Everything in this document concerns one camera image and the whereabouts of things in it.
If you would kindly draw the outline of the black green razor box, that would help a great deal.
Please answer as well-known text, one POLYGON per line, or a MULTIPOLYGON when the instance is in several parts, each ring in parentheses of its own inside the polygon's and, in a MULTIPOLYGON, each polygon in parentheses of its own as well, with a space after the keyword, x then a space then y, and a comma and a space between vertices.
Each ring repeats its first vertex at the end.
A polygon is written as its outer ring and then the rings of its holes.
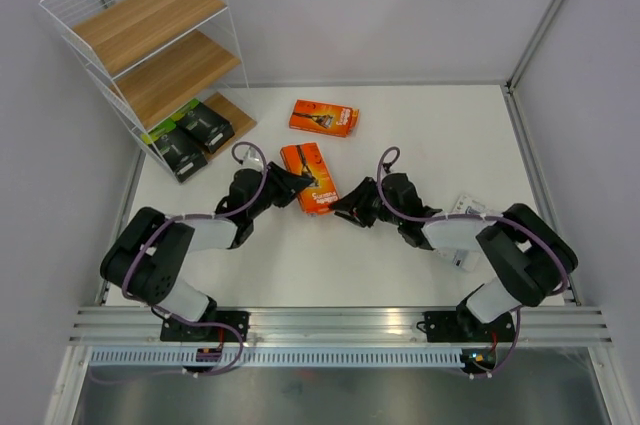
POLYGON ((207 152, 217 152, 234 135, 229 120, 198 99, 192 99, 170 118, 207 152))
POLYGON ((198 145, 171 119, 166 119, 142 141, 169 167, 179 183, 184 183, 207 165, 198 145))

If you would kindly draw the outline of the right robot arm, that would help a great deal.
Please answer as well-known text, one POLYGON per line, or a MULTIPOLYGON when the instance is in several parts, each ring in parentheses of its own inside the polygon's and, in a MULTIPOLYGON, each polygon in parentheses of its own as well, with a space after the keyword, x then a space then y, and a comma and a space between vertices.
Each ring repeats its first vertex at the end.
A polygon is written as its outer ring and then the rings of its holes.
POLYGON ((330 209, 361 228, 393 224, 413 248, 482 253, 495 278, 465 297, 454 315, 469 340, 482 338, 517 308, 538 306, 565 287, 578 266, 573 249, 529 206, 516 203, 498 215, 447 215, 424 204, 405 173, 367 177, 330 209))

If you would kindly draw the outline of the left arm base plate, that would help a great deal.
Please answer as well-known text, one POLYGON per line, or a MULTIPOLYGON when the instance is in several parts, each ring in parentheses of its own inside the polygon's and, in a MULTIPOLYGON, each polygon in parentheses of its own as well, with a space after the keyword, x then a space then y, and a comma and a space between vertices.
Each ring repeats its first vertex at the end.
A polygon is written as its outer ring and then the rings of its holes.
POLYGON ((207 311, 200 321, 171 316, 163 320, 161 342, 240 343, 247 339, 250 313, 245 310, 207 311))

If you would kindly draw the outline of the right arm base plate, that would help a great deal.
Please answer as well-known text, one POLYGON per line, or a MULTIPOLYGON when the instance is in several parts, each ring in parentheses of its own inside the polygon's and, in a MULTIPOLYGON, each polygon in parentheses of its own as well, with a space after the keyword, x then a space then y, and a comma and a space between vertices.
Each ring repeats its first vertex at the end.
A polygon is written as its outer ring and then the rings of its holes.
POLYGON ((429 343, 510 343, 515 324, 510 313, 489 323, 481 323, 470 314, 453 310, 425 311, 422 328, 429 343))

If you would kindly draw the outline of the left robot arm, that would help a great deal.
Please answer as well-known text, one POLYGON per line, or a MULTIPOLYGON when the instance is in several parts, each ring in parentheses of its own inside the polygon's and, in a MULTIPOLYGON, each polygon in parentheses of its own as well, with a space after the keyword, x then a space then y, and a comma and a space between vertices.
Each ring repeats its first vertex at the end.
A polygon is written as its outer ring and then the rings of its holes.
POLYGON ((306 174, 294 174, 270 162, 261 171, 238 170, 211 214, 169 218, 143 207, 102 259, 100 275, 125 297, 182 322, 195 340, 209 340, 218 329, 216 303, 179 277, 187 254, 240 247, 261 213, 272 206, 288 206, 313 183, 306 174))

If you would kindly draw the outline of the orange razor box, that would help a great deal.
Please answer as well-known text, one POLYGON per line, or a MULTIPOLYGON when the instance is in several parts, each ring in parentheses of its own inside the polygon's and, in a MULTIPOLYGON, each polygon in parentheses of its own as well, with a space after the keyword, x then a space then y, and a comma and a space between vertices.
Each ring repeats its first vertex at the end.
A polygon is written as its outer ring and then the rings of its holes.
POLYGON ((357 127, 357 108, 299 99, 289 118, 291 129, 346 138, 357 127))
POLYGON ((287 145, 281 148, 280 155, 289 172, 310 180, 297 194, 301 210, 314 216, 330 213, 330 205, 340 196, 318 144, 287 145))

